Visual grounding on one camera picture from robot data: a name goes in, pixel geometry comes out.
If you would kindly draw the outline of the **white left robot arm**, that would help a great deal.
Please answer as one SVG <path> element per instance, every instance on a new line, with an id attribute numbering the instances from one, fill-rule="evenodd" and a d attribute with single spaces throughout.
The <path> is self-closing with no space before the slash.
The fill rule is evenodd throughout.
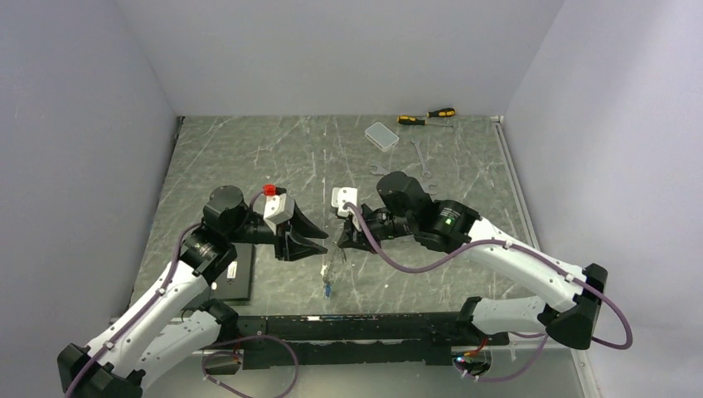
<path id="1" fill-rule="evenodd" d="M 327 233 L 310 221 L 285 189 L 267 185 L 263 213 L 234 186 L 216 188 L 201 221 L 177 238 L 172 258 L 152 286 L 117 321 L 86 345 L 70 344 L 58 358 L 67 397 L 140 397 L 164 373 L 199 348 L 231 346 L 238 314 L 206 301 L 183 325 L 172 323 L 187 304 L 236 260 L 238 244 L 272 245 L 277 260 L 327 253 Z"/>

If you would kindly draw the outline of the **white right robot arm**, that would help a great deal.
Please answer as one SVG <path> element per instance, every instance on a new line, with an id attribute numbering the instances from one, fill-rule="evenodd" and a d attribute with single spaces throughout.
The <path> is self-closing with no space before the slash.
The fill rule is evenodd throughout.
<path id="1" fill-rule="evenodd" d="M 429 272 L 465 254 L 532 293 L 519 299 L 467 298 L 456 324 L 462 341 L 476 344 L 501 332 L 542 333 L 577 350 L 596 341 L 594 330 L 608 279 L 604 267 L 595 263 L 581 267 L 535 250 L 471 207 L 433 199 L 404 172 L 385 175 L 376 190 L 384 206 L 372 210 L 359 203 L 355 188 L 333 189 L 331 206 L 344 221 L 338 247 L 376 254 L 383 240 L 411 236 L 445 256 L 420 267 L 393 263 L 397 270 Z"/>

